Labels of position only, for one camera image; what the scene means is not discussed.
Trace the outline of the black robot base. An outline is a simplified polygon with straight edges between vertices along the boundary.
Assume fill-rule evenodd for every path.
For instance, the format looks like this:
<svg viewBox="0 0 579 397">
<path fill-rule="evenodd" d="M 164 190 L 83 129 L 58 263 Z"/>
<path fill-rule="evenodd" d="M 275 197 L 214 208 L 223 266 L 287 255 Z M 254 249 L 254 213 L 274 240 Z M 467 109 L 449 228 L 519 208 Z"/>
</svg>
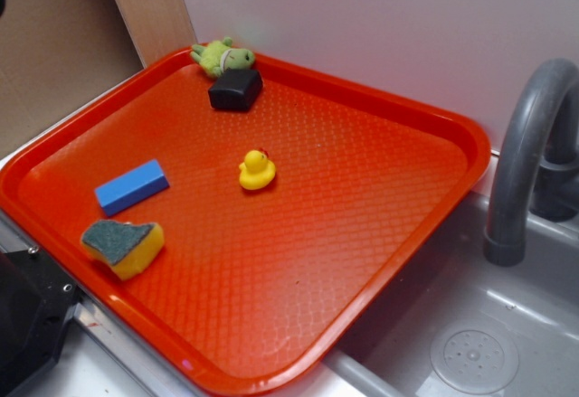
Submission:
<svg viewBox="0 0 579 397">
<path fill-rule="evenodd" d="M 60 360 L 80 289 L 38 247 L 1 254 L 1 394 L 15 396 Z"/>
</svg>

